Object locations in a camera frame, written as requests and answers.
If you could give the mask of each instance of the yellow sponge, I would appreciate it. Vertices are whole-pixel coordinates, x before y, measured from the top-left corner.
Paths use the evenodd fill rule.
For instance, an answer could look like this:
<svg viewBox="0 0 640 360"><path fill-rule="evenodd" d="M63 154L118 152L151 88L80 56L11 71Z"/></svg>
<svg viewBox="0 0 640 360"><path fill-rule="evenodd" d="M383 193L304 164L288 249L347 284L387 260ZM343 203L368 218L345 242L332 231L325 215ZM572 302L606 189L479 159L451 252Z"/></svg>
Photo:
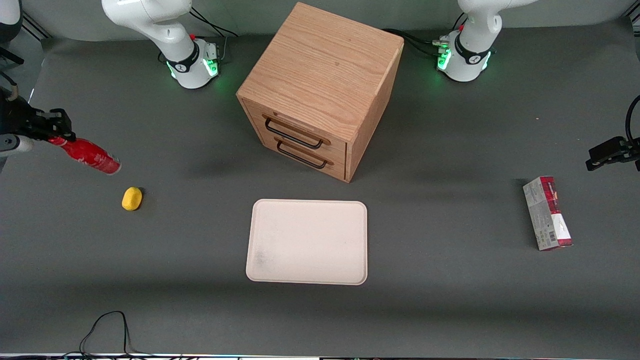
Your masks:
<svg viewBox="0 0 640 360"><path fill-rule="evenodd" d="M122 197L122 207L127 211L134 211L140 206L142 202L142 191L132 186L124 192L124 196Z"/></svg>

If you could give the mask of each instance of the cardboard box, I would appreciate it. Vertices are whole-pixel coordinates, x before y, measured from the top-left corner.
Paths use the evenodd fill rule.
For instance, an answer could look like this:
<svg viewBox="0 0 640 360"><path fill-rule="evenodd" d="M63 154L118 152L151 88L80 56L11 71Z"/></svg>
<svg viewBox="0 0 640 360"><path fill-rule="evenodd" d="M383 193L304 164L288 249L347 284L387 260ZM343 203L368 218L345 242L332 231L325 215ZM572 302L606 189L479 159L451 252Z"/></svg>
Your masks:
<svg viewBox="0 0 640 360"><path fill-rule="evenodd" d="M569 230L558 208L553 176L541 176L522 187L527 198L538 249L553 250L573 245Z"/></svg>

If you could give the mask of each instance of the wooden drawer cabinet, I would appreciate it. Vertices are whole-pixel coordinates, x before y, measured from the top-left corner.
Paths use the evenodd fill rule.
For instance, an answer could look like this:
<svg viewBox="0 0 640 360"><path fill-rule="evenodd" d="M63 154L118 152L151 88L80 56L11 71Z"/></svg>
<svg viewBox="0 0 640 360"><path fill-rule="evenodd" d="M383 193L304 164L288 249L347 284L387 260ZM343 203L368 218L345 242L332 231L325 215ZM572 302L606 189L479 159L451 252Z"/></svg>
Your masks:
<svg viewBox="0 0 640 360"><path fill-rule="evenodd" d="M401 37L298 3L236 95L265 147L350 182L402 48Z"/></svg>

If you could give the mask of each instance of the red plastic bottle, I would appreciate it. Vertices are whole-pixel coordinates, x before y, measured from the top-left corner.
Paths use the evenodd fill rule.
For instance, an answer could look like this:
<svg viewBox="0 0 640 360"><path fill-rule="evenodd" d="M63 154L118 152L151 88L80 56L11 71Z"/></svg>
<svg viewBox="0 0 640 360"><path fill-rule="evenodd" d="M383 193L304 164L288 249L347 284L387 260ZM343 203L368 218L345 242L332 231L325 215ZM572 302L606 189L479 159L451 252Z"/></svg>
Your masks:
<svg viewBox="0 0 640 360"><path fill-rule="evenodd" d="M74 142L68 142L63 138L51 138L49 142L60 146L79 163L100 170L107 175L113 175L120 171L120 160L89 140L77 138Z"/></svg>

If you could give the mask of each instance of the white tray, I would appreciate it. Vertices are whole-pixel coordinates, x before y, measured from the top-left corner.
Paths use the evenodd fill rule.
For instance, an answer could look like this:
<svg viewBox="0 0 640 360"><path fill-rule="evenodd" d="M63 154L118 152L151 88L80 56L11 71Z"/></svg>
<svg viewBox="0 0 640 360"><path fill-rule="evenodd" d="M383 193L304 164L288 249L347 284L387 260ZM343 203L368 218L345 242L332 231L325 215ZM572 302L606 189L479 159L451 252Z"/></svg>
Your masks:
<svg viewBox="0 0 640 360"><path fill-rule="evenodd" d="M366 206L358 201L258 200L246 275L253 281L362 284L367 279Z"/></svg>

